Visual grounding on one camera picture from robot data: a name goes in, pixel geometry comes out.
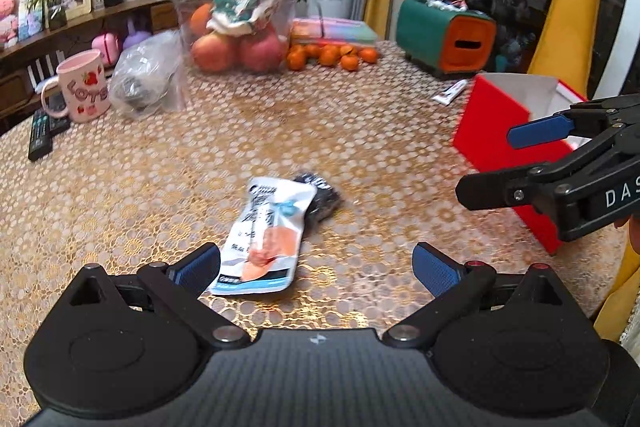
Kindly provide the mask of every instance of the plant pot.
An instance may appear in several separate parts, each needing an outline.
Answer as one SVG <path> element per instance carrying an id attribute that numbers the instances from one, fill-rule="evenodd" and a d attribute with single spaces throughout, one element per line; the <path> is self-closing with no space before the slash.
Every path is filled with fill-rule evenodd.
<path id="1" fill-rule="evenodd" d="M 47 11 L 47 21 L 49 22 L 49 30 L 59 30 L 66 26 L 66 12 L 62 5 L 49 6 Z"/>

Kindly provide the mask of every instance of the mug handle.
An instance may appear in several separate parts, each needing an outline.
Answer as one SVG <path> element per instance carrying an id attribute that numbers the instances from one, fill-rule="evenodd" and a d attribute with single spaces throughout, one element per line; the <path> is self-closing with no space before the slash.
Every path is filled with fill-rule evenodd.
<path id="1" fill-rule="evenodd" d="M 47 105 L 47 102 L 44 99 L 46 90 L 49 89 L 50 87 L 57 86 L 57 85 L 58 85 L 57 78 L 50 78 L 49 80 L 47 80 L 47 82 L 44 83 L 44 86 L 42 86 L 42 91 L 40 92 L 40 103 L 42 104 L 42 108 L 44 109 L 44 112 L 47 113 L 49 116 L 52 116 L 53 118 L 65 118 L 66 115 L 69 114 L 68 104 L 62 111 L 54 111 Z"/>

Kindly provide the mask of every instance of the blue gripper pad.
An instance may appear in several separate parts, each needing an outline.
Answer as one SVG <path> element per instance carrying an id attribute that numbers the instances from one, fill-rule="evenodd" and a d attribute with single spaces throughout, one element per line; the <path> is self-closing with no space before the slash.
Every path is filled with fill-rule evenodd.
<path id="1" fill-rule="evenodd" d="M 205 243 L 187 257 L 172 264 L 167 277 L 194 297 L 200 297 L 220 272 L 220 250 L 214 243 Z"/>
<path id="2" fill-rule="evenodd" d="M 563 140 L 574 130 L 574 121 L 562 114 L 517 125 L 507 133 L 507 142 L 514 149 Z"/>
<path id="3" fill-rule="evenodd" d="M 414 248 L 412 265 L 416 279 L 434 297 L 440 297 L 464 277 L 465 267 L 456 263 L 428 243 L 418 243 Z"/>

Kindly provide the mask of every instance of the black package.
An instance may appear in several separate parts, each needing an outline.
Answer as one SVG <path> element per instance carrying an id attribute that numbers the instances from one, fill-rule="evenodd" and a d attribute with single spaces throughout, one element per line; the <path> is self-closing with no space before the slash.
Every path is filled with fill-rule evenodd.
<path id="1" fill-rule="evenodd" d="M 313 185 L 318 189 L 305 214 L 305 228 L 315 226 L 331 216 L 340 204 L 340 194 L 324 178 L 312 172 L 302 172 L 293 181 Z"/>

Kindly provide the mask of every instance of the red apple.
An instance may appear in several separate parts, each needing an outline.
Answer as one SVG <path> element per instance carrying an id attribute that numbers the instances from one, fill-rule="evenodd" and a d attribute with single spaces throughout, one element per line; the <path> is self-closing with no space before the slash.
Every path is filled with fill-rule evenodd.
<path id="1" fill-rule="evenodd" d="M 266 73 L 278 68 L 284 60 L 286 44 L 271 25 L 261 32 L 242 38 L 240 42 L 240 61 L 254 73 Z"/>
<path id="2" fill-rule="evenodd" d="M 193 43 L 191 56 L 201 70 L 218 73 L 228 70 L 236 63 L 236 47 L 235 39 L 210 33 Z"/>

